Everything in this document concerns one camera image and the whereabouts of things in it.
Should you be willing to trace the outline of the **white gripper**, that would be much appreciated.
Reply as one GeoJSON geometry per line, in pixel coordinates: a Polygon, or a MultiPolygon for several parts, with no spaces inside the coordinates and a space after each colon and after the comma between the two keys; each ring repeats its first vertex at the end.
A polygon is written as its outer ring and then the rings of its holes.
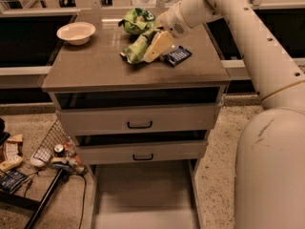
{"type": "Polygon", "coordinates": [[[175,4],[167,11],[157,16],[160,25],[165,31],[158,32],[151,45],[144,53],[143,59],[147,63],[153,62],[173,44],[173,37],[181,38],[191,31],[191,27],[185,22],[180,6],[175,4]]]}

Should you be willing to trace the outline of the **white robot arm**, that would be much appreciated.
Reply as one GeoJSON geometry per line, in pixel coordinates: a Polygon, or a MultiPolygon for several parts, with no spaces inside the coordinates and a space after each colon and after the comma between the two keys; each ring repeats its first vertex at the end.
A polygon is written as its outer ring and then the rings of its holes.
{"type": "Polygon", "coordinates": [[[238,141],[234,229],[305,229],[305,73],[248,0],[181,0],[157,17],[153,61],[175,38],[221,15],[228,23],[263,112],[238,141]]]}

